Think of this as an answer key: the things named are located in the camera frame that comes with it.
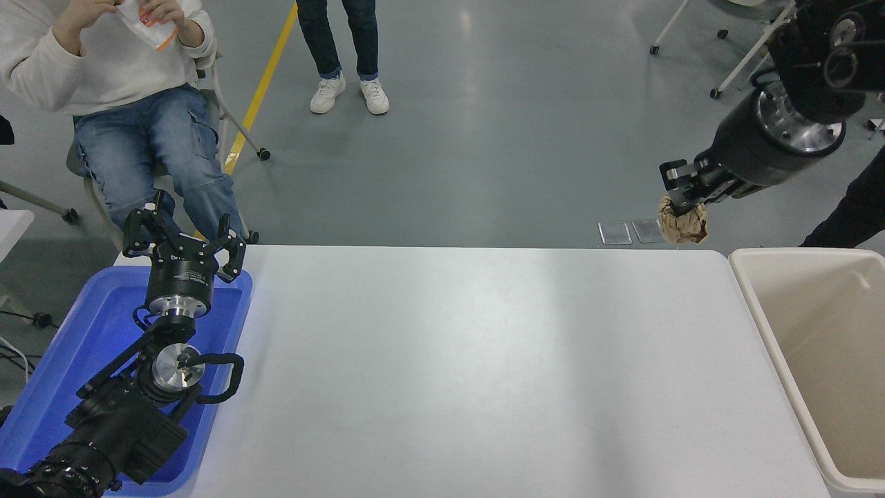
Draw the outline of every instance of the hand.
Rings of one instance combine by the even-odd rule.
[[[178,0],[148,0],[142,9],[149,12],[148,17],[160,24],[169,21],[179,28],[178,39],[186,47],[198,47],[203,44],[204,33],[200,25],[188,19],[178,4]]]
[[[142,5],[142,10],[149,12],[150,19],[160,24],[172,21],[183,29],[188,21],[177,0],[149,0]]]
[[[58,16],[55,27],[65,31],[81,31],[96,23],[102,14],[116,12],[115,5],[120,0],[71,0],[64,12]]]
[[[80,55],[80,31],[92,26],[107,12],[116,12],[123,0],[71,0],[52,26],[52,34],[63,49]]]

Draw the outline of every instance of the concrete floor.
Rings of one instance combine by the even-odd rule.
[[[318,76],[296,26],[252,128],[273,157],[261,163],[247,149],[234,172],[243,215],[265,244],[615,247],[602,244],[596,223],[653,218],[664,194],[658,165],[706,149],[750,91],[744,76],[721,99],[708,97],[762,26],[706,3],[692,4],[660,54],[649,55],[679,3],[381,0],[381,81],[391,110],[378,117],[359,95],[346,18],[331,2],[350,86],[330,113],[310,113]],[[222,36],[225,96],[241,117],[290,8],[207,5]],[[731,30],[728,39],[716,38],[720,27]],[[678,248],[729,254],[798,245],[885,144],[881,135],[867,139],[866,119],[885,115],[870,100],[848,121],[838,152],[789,183],[711,206],[710,239]],[[65,169],[70,119],[33,110],[5,89],[0,113],[18,138],[0,148],[2,178],[82,216],[67,226],[33,208],[35,222],[0,264],[0,282],[60,323],[115,251],[81,179]],[[885,253],[885,236],[862,247]],[[52,334],[10,317],[0,317],[0,331],[30,354]],[[15,401],[22,380],[0,364],[0,405]]]

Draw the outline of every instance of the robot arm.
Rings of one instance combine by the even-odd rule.
[[[866,92],[885,89],[885,2],[799,0],[768,40],[776,81],[760,82],[694,161],[659,169],[676,216],[783,183],[835,151]]]
[[[158,318],[148,324],[134,315],[144,333],[77,392],[82,402],[65,420],[71,435],[24,474],[0,469],[0,498],[98,498],[120,489],[120,473],[142,484],[188,437],[180,421],[195,403],[221,403],[236,393],[242,358],[201,354],[187,342],[196,319],[210,310],[213,276],[239,276],[245,245],[227,219],[212,243],[173,233],[155,208],[163,195],[134,210],[124,232],[124,255],[151,258],[143,308]],[[214,256],[222,249],[230,259],[219,267]],[[210,364],[231,364],[231,378],[223,393],[202,395]],[[161,411],[170,405],[168,415]]]

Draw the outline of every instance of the person's leg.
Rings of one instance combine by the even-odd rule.
[[[375,0],[342,0],[357,50],[357,74],[363,82],[378,79],[378,20]]]
[[[335,98],[347,88],[341,75],[341,62],[335,50],[335,39],[329,27],[326,0],[296,0],[298,24],[304,33],[307,48],[319,73],[319,87],[311,98],[311,112],[328,113],[335,105]]]
[[[184,209],[196,229],[212,240],[218,236],[221,216],[230,214],[230,228],[247,237],[234,198],[234,181],[219,164],[218,134],[199,90],[186,85],[144,102],[150,144],[173,178],[175,191],[184,198]]]
[[[75,118],[74,142],[83,166],[104,195],[108,216],[123,229],[129,213],[150,202],[157,191],[150,174],[153,156],[137,103]],[[164,219],[174,230],[175,199],[166,196]]]
[[[372,114],[384,114],[390,102],[378,79],[378,20],[375,18],[375,0],[342,0],[347,12],[347,23],[357,49],[359,89],[366,98],[366,107]]]
[[[313,55],[319,77],[331,80],[341,72],[335,39],[329,27],[327,0],[297,0],[298,24]]]
[[[848,186],[839,206],[803,247],[856,247],[885,230],[885,147]]]

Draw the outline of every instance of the trash bin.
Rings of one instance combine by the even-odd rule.
[[[821,474],[885,493],[885,258],[782,248],[728,259]]]

